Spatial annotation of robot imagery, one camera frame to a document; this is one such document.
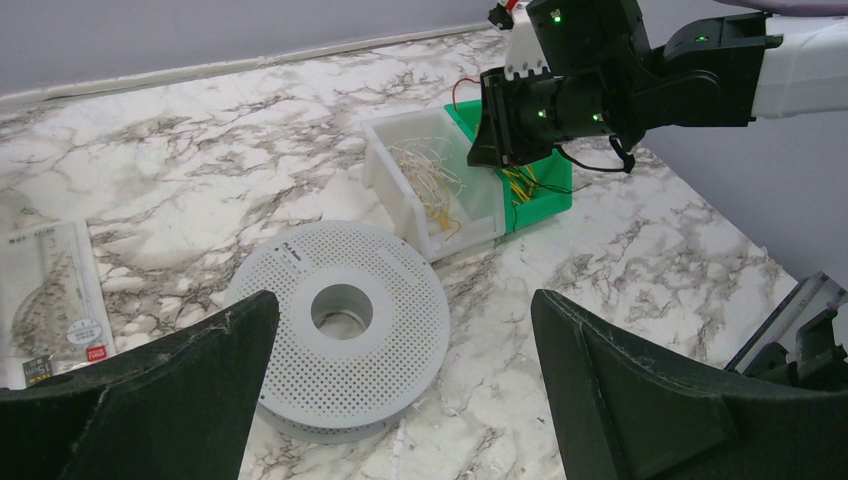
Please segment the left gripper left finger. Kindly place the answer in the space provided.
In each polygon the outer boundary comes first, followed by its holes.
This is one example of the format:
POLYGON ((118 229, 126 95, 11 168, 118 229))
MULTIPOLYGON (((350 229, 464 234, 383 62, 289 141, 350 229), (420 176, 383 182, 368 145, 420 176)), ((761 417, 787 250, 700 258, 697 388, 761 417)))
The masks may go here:
POLYGON ((5 479, 234 479, 279 323, 257 292, 142 346, 1 392, 5 479))

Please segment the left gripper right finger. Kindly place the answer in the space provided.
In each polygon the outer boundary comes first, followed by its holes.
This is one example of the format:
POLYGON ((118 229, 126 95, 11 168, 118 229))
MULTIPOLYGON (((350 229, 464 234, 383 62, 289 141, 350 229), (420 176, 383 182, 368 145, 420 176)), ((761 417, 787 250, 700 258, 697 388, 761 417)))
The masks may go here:
POLYGON ((531 320, 570 479, 843 479, 847 354, 827 307, 798 358, 750 377, 699 363, 538 290, 531 320))

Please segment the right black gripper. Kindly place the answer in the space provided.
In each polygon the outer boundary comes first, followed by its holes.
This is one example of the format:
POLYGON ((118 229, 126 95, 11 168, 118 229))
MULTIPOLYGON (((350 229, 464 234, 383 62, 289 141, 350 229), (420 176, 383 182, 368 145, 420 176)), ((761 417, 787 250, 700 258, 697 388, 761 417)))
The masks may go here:
POLYGON ((576 166, 564 144, 605 136, 624 166, 633 166, 632 146, 610 122, 600 78, 551 74, 507 81, 503 68, 480 75, 478 130, 467 155, 470 167, 525 166, 556 153, 576 166))

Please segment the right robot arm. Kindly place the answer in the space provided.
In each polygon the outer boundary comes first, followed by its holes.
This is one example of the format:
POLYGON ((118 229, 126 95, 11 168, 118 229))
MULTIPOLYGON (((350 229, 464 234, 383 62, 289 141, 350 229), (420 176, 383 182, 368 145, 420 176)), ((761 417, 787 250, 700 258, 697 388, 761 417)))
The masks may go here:
POLYGON ((489 19, 509 45, 480 77, 472 167, 523 166, 604 136, 630 172, 655 128, 847 107, 843 1, 747 1, 743 14, 694 21, 659 47, 635 1, 501 1, 489 19))

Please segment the white perforated cable spool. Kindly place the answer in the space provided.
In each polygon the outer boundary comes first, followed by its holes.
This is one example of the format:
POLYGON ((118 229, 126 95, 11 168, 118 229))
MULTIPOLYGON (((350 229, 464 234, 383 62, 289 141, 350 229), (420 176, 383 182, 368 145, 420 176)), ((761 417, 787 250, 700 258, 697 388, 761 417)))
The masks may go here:
POLYGON ((446 356, 450 312, 437 275, 379 228, 318 221, 269 239, 225 300, 260 290, 276 296, 279 322, 256 413, 287 436, 339 444, 386 430, 446 356))

